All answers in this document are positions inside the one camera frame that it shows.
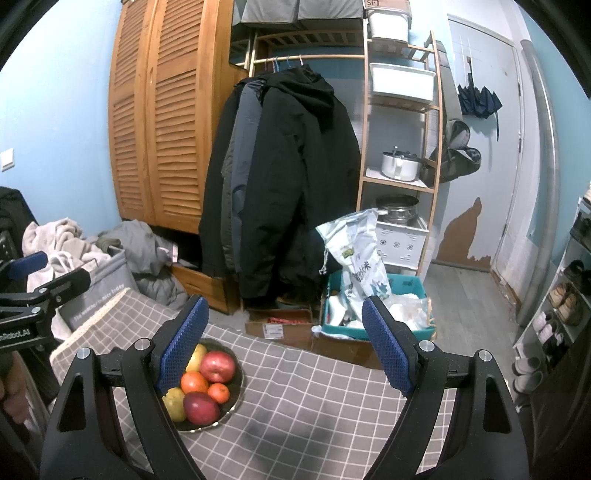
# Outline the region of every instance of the blue wall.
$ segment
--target blue wall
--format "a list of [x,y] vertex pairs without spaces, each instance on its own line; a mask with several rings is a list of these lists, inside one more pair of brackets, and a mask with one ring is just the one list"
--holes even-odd
[[[558,133],[560,207],[558,231],[552,251],[552,262],[558,265],[573,224],[577,201],[584,195],[591,181],[591,153],[588,142],[591,135],[591,100],[587,98],[569,65],[542,29],[525,12],[523,16],[544,70]],[[538,246],[543,224],[546,180],[546,172],[542,166],[540,193],[530,226],[530,238]]]
[[0,72],[0,151],[39,223],[70,217],[86,235],[121,219],[111,176],[109,70],[121,2],[60,0]]

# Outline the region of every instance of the slipper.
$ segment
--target slipper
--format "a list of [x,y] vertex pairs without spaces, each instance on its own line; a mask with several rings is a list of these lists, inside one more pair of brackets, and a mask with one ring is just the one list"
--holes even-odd
[[531,322],[532,326],[534,327],[534,332],[540,333],[542,331],[542,328],[544,328],[546,326],[546,323],[548,323],[551,319],[552,311],[549,310],[547,312],[540,312],[540,314],[534,319],[534,321]]
[[543,379],[544,375],[539,370],[531,375],[520,375],[513,380],[513,388],[516,392],[529,395],[540,386]]
[[542,362],[540,362],[538,357],[532,356],[530,358],[520,358],[513,365],[515,366],[515,371],[520,375],[531,375],[540,369],[541,364]]

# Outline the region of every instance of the plastic bag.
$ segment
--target plastic bag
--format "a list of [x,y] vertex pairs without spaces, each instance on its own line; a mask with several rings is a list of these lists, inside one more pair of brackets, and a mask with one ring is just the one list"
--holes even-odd
[[343,266],[341,294],[352,320],[361,320],[367,297],[377,295],[386,300],[392,295],[386,268],[378,254],[377,223],[378,209],[373,208],[316,227],[326,249]]
[[411,330],[424,330],[429,326],[429,299],[416,295],[392,295],[388,299],[388,311],[398,322],[404,322]]

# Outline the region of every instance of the white door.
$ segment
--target white door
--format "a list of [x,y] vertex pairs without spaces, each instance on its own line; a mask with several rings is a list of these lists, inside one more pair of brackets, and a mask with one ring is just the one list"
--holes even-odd
[[440,188],[438,206],[444,207],[444,213],[437,221],[440,235],[434,262],[487,271],[501,243],[517,175],[521,125],[517,66],[512,46],[475,28],[449,23],[456,87],[468,85],[470,57],[475,86],[496,92],[503,107],[498,112],[498,142],[494,115],[464,117],[470,126],[468,146],[480,151],[482,163],[478,172]]

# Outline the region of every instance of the metal pipe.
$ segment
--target metal pipe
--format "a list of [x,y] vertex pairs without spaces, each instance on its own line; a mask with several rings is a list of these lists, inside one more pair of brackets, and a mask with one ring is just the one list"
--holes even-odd
[[521,40],[521,46],[523,47],[525,59],[530,68],[534,84],[535,102],[538,107],[542,140],[540,170],[542,165],[544,165],[548,175],[542,241],[538,250],[538,257],[535,261],[530,286],[527,289],[525,299],[517,316],[517,323],[521,326],[526,326],[531,315],[534,313],[532,312],[532,307],[539,302],[540,296],[543,294],[541,289],[544,285],[554,247],[554,238],[556,237],[556,227],[558,224],[558,199],[560,197],[560,162],[558,159],[558,138],[556,124],[554,123],[554,111],[540,60],[530,40]]

